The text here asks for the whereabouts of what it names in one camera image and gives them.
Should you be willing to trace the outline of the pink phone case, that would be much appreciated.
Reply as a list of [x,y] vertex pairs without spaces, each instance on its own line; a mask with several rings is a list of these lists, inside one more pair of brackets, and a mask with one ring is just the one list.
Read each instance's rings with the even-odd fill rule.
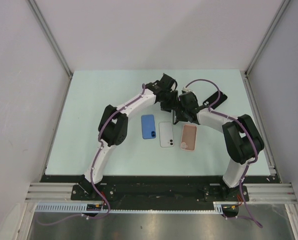
[[193,152],[196,146],[197,127],[192,124],[185,124],[182,130],[180,149]]

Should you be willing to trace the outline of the white phone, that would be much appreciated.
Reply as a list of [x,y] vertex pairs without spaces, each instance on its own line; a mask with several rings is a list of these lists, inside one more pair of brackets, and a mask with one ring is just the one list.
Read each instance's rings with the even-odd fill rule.
[[173,129],[171,122],[159,123],[160,146],[162,148],[171,148],[174,146]]

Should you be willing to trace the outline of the blue phone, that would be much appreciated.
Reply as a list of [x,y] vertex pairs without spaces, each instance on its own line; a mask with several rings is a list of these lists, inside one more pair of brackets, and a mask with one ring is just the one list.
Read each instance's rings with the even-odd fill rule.
[[152,114],[141,116],[142,138],[144,140],[156,138],[155,119]]

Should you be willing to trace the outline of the black phone case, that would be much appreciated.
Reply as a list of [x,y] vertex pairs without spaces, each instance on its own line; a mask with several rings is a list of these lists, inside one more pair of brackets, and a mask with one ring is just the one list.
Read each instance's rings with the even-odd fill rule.
[[211,105],[211,109],[215,110],[218,106],[224,103],[228,99],[227,95],[223,92],[215,92],[206,100],[203,101],[203,106],[208,108]]

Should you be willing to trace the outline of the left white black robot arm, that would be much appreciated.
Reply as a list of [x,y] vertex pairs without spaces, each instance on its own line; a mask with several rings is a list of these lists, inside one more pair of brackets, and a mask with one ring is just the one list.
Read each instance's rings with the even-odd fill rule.
[[177,82],[167,74],[163,74],[160,80],[142,85],[142,90],[132,99],[119,105],[108,105],[99,123],[98,148],[95,157],[86,171],[85,179],[88,181],[82,194],[89,200],[99,195],[99,183],[103,178],[103,171],[110,155],[116,146],[123,143],[127,137],[128,122],[140,111],[160,103],[171,111],[176,106]]

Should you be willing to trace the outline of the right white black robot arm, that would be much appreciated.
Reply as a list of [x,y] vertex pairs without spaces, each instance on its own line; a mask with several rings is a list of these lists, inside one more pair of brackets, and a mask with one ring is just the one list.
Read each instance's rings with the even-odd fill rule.
[[219,194],[222,199],[230,201],[237,195],[236,187],[244,180],[249,165],[257,161],[259,152],[264,149],[264,141],[249,115],[232,117],[214,110],[226,99],[224,93],[216,92],[199,105],[196,95],[184,89],[174,110],[174,123],[195,123],[224,135],[230,162],[223,175],[225,185],[220,186]]

